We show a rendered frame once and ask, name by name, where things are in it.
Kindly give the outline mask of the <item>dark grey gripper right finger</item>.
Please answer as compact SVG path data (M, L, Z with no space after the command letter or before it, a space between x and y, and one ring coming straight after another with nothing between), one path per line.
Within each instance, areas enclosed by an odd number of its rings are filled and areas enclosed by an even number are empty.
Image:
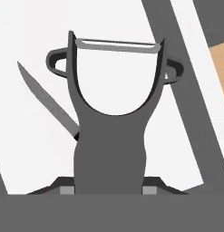
M185 192L167 186L160 177L145 177L142 183L143 195L185 195Z

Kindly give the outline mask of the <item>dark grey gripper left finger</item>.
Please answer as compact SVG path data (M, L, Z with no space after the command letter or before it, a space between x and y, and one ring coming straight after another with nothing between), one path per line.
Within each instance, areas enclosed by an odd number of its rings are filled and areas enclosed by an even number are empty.
M74 178L58 177L51 185L40 188L30 195L73 195L74 194Z

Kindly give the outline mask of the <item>dark grey Y-shaped peeler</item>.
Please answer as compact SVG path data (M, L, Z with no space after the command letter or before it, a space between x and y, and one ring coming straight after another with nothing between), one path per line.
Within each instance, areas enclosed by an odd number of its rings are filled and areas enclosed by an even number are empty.
M153 86L147 100L135 111L118 116L101 113L84 99L77 75L77 45L73 32L68 46L47 54L50 72L67 80L68 90L80 123L73 156L74 193L128 195L142 193L146 167L144 132L166 84L178 82L182 63L166 54L161 43Z

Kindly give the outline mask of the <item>light wooden cutting board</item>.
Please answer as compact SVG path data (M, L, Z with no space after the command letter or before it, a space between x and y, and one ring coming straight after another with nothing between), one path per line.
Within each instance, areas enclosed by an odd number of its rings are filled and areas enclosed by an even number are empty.
M224 93L224 43L211 47L209 51L218 73L222 91Z

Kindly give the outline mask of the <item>kitchen knife with steel blade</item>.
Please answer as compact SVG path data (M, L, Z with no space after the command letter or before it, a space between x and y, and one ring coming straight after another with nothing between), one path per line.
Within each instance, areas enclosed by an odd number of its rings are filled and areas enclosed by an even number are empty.
M73 136L75 140L79 140L80 126L23 67L22 64L17 63L17 66L25 84L35 98L60 122L60 124Z

